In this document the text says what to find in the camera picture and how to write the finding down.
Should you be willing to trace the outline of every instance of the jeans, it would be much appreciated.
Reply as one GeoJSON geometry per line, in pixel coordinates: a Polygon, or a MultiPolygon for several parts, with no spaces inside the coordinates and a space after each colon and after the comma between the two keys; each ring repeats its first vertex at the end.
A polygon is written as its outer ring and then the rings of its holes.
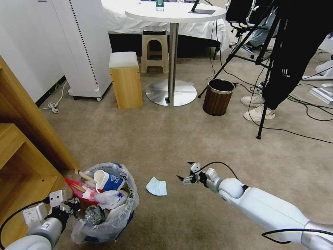
{"type": "MultiPolygon", "coordinates": [[[[259,45],[262,45],[268,35],[268,32],[273,24],[274,18],[275,18],[276,14],[275,11],[273,10],[273,13],[268,17],[267,20],[267,24],[265,24],[266,22],[266,18],[264,20],[262,20],[262,22],[260,23],[260,26],[263,26],[264,28],[266,28],[266,30],[263,29],[257,29],[255,32],[253,32],[252,38],[250,40],[250,43],[254,46],[254,47],[258,47],[259,45]]],[[[273,36],[276,36],[277,34],[277,30],[278,30],[278,26],[276,27],[273,36]]]]}

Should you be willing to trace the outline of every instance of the beige carpet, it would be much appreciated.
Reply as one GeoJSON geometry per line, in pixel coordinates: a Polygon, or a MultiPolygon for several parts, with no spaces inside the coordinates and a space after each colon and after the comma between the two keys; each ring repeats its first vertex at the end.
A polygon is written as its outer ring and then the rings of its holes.
{"type": "MultiPolygon", "coordinates": [[[[227,52],[222,54],[223,61],[226,56],[227,52]]],[[[328,54],[315,56],[307,73],[314,73],[318,61],[325,59],[328,54]]],[[[214,67],[219,69],[218,61],[214,61],[214,67]]],[[[261,67],[236,58],[227,70],[254,83],[261,67]]],[[[207,57],[177,60],[177,78],[193,82],[198,92],[211,74],[207,57]]],[[[264,229],[203,185],[183,186],[176,175],[188,174],[187,161],[223,161],[248,186],[293,203],[314,221],[333,222],[331,144],[271,130],[264,130],[263,138],[257,140],[258,127],[242,116],[247,107],[239,100],[247,92],[240,86],[233,93],[227,113],[221,117],[203,112],[203,98],[182,107],[156,105],[146,98],[145,89],[163,78],[167,75],[158,70],[142,74],[141,109],[119,110],[111,87],[101,102],[74,101],[66,88],[58,114],[43,110],[82,170],[109,161],[125,164],[140,196],[134,218],[117,243],[75,245],[70,239],[69,223],[57,249],[304,249],[264,239],[260,235],[264,229]],[[167,182],[166,197],[146,191],[145,185],[153,176],[167,182]]],[[[220,78],[239,82],[225,73],[220,78]]],[[[311,83],[319,86],[322,82],[311,83]]],[[[309,89],[301,86],[294,93],[321,104],[308,93],[309,89]]],[[[56,101],[59,95],[58,90],[43,106],[56,101]]],[[[326,117],[314,109],[310,112],[319,118],[326,117]]],[[[302,105],[288,100],[265,126],[333,141],[332,122],[314,121],[306,116],[302,105]]],[[[232,176],[224,166],[214,168],[223,177],[232,176]]]]}

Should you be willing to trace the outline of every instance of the blue and white cup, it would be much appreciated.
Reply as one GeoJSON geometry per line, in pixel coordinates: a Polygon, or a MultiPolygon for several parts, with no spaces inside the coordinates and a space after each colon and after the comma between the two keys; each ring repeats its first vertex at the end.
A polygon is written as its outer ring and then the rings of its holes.
{"type": "Polygon", "coordinates": [[[96,181],[96,191],[101,193],[109,190],[120,190],[124,186],[125,181],[122,178],[111,175],[103,170],[97,170],[94,173],[96,181]]]}

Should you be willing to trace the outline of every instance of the metal table base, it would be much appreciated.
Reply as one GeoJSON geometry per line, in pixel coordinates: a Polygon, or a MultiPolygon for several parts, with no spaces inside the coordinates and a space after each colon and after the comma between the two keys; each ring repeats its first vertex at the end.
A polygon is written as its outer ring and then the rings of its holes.
{"type": "Polygon", "coordinates": [[[170,23],[169,79],[152,83],[146,90],[149,100],[169,107],[188,104],[197,95],[192,84],[176,80],[178,26],[178,23],[170,23]]]}
{"type": "Polygon", "coordinates": [[[146,90],[146,95],[152,102],[169,107],[182,106],[197,97],[197,91],[190,83],[176,80],[174,92],[168,95],[168,80],[152,83],[146,90]]]}

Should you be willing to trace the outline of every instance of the plastic stool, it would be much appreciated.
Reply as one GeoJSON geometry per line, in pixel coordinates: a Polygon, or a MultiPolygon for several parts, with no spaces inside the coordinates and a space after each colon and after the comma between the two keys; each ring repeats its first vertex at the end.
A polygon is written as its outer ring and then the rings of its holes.
{"type": "Polygon", "coordinates": [[[136,52],[111,53],[109,71],[118,108],[141,108],[143,103],[136,52]]]}
{"type": "Polygon", "coordinates": [[[142,32],[142,56],[141,56],[141,72],[147,73],[148,66],[160,66],[163,73],[169,71],[168,56],[168,37],[166,31],[143,31],[142,32]],[[162,51],[150,51],[149,42],[159,41],[162,51]],[[161,60],[149,60],[150,56],[162,56],[161,60]]]}

